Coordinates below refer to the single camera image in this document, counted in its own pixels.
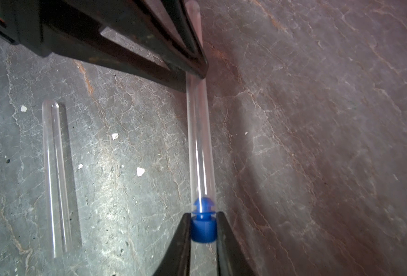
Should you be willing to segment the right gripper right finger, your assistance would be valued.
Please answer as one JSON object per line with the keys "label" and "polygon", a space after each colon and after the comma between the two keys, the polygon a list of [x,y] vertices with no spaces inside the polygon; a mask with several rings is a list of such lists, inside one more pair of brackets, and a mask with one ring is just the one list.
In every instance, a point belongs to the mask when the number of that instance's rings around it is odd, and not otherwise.
{"label": "right gripper right finger", "polygon": [[224,212],[217,212],[217,275],[254,276]]}

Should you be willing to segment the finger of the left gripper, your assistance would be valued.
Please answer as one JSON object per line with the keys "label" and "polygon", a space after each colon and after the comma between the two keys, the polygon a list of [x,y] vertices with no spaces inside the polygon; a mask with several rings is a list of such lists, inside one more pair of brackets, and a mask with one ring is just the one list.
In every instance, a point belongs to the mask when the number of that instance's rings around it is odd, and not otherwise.
{"label": "finger of the left gripper", "polygon": [[199,38],[183,1],[162,1],[180,39],[162,23],[146,1],[66,1],[73,8],[158,54],[177,68],[202,79],[208,71]]}
{"label": "finger of the left gripper", "polygon": [[106,39],[98,26],[46,25],[44,42],[55,54],[136,75],[178,92],[186,91],[185,73],[176,74]]}

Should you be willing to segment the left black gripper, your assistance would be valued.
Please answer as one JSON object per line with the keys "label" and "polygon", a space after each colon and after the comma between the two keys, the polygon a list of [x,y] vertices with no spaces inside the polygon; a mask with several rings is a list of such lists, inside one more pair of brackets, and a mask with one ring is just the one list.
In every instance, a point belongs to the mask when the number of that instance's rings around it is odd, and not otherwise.
{"label": "left black gripper", "polygon": [[35,54],[92,57],[101,24],[67,1],[0,1],[0,37]]}

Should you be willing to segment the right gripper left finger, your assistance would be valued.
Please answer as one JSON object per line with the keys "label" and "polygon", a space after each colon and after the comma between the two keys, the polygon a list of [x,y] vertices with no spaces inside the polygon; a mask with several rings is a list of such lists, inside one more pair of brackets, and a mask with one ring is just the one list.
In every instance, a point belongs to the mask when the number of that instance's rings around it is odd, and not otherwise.
{"label": "right gripper left finger", "polygon": [[189,276],[191,259],[191,214],[185,213],[153,276]]}

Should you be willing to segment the blue stopper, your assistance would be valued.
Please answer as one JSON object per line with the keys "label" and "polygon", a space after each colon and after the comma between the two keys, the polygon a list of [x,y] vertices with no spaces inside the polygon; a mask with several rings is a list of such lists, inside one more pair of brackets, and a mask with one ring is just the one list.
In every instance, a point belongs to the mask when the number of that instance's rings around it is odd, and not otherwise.
{"label": "blue stopper", "polygon": [[201,197],[192,211],[191,239],[197,243],[212,243],[217,239],[215,204],[211,198]]}

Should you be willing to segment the clear test tube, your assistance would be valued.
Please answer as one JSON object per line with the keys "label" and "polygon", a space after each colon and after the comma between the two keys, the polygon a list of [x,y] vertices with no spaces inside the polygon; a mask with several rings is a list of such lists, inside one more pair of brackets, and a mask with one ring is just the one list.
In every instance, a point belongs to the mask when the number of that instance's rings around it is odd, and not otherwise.
{"label": "clear test tube", "polygon": [[205,79],[186,74],[186,101],[192,214],[208,220],[217,204]]}
{"label": "clear test tube", "polygon": [[48,204],[50,256],[56,259],[71,250],[69,199],[63,154],[59,104],[42,103],[44,177]]}

